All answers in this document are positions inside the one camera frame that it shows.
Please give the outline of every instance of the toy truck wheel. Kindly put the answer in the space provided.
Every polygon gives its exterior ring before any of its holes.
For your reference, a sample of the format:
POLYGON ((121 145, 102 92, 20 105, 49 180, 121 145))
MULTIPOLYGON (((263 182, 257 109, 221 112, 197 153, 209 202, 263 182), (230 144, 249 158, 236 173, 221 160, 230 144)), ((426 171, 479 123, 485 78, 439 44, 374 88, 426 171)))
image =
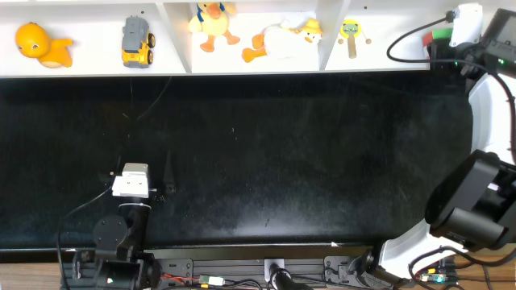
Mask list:
POLYGON ((151 52, 151 51, 148 51, 148 54, 147 54, 147 63, 148 64, 152 64, 152 62, 154 61, 154 54, 151 52))
POLYGON ((148 46, 154 48, 156 46, 156 37, 152 33, 148 34, 148 46))

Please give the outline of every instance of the duck with blue vest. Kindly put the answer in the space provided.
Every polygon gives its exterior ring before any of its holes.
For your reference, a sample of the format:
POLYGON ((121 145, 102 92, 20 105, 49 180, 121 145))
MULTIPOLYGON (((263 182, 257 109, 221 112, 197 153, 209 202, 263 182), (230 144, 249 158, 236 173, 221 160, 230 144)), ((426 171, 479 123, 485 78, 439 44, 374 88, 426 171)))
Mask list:
POLYGON ((208 40, 201 44, 201 49, 205 52, 213 52, 215 50, 215 39, 218 36, 224 36, 227 44, 234 45, 240 42, 240 38, 232 35, 227 28, 229 27, 229 18, 227 13, 233 15, 236 13, 235 5, 228 2, 198 2, 197 14, 190 20, 188 29, 192 33, 204 32, 208 35, 208 40))

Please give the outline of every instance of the wooden handle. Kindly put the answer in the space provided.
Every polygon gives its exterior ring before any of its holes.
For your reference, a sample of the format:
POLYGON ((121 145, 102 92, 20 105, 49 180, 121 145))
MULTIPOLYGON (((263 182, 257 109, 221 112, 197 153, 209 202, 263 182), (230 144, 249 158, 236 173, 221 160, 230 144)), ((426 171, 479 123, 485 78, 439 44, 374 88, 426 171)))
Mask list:
POLYGON ((350 35, 347 38, 347 49, 349 51, 349 58, 356 58, 356 45, 355 45, 355 36, 350 35))

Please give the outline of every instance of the duck beak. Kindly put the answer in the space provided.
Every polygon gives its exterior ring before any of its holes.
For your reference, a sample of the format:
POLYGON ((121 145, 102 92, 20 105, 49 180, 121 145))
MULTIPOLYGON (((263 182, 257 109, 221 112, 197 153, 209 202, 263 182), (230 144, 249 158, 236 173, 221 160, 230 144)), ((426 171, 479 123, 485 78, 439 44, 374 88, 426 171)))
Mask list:
POLYGON ((208 6, 207 12, 208 12, 208 15, 209 15, 212 19, 219 19, 219 18, 220 18, 220 14, 222 13, 222 11, 220 10, 220 6, 218 5, 218 3, 210 4, 210 5, 208 6))

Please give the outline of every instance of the yellow hat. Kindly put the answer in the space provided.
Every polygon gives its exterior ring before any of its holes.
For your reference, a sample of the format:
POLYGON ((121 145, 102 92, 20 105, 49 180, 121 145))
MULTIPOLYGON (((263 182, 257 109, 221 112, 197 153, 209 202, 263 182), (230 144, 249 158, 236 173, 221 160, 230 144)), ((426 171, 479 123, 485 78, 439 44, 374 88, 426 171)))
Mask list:
POLYGON ((301 30, 309 32, 309 33, 315 33, 315 34, 322 34, 323 31, 319 27, 319 21, 315 19, 308 19, 305 26, 301 28, 301 30))

